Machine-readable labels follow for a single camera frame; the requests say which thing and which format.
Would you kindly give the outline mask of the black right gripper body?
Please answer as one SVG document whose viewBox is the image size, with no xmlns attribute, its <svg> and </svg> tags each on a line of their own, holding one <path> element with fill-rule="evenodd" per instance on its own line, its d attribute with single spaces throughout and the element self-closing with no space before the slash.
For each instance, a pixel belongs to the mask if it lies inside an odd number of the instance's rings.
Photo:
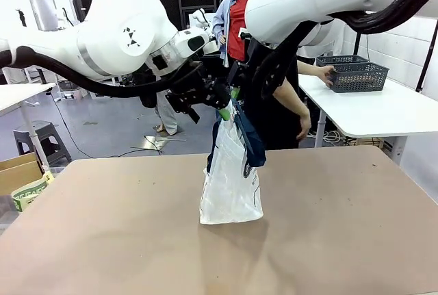
<svg viewBox="0 0 438 295">
<path fill-rule="evenodd" d="M 255 39 L 245 40 L 246 56 L 243 62 L 235 60 L 231 65 L 227 82 L 230 86 L 241 87 L 251 81 L 271 49 Z"/>
</svg>

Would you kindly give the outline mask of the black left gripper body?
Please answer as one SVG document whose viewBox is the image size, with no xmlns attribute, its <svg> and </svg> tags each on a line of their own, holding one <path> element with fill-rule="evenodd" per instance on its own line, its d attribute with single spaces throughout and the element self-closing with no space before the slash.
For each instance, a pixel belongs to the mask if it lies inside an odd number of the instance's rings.
<svg viewBox="0 0 438 295">
<path fill-rule="evenodd" d="M 193 105 L 204 104 L 219 110 L 228 105 L 231 100 L 231 92 L 225 84 L 211 81 L 195 88 L 184 90 L 182 93 L 169 90 L 166 98 L 176 113 L 188 115 L 197 124 L 201 117 L 194 110 Z"/>
</svg>

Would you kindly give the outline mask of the person's right hand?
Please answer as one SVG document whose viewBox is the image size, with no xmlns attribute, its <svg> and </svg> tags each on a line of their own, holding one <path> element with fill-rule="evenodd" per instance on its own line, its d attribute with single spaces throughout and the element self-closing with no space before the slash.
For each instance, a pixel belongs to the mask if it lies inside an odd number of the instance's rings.
<svg viewBox="0 0 438 295">
<path fill-rule="evenodd" d="M 307 137 L 309 130 L 311 128 L 311 117 L 309 114 L 303 114 L 300 116 L 300 127 L 301 131 L 297 135 L 296 139 L 301 141 Z"/>
</svg>

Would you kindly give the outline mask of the person's left hand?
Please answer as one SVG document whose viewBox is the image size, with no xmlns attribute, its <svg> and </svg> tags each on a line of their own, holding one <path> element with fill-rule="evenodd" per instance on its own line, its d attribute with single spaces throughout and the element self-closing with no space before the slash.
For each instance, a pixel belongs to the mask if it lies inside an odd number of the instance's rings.
<svg viewBox="0 0 438 295">
<path fill-rule="evenodd" d="M 333 85 L 332 74 L 336 72 L 334 66 L 319 66 L 318 67 L 318 78 L 321 79 L 325 85 L 330 88 Z"/>
</svg>

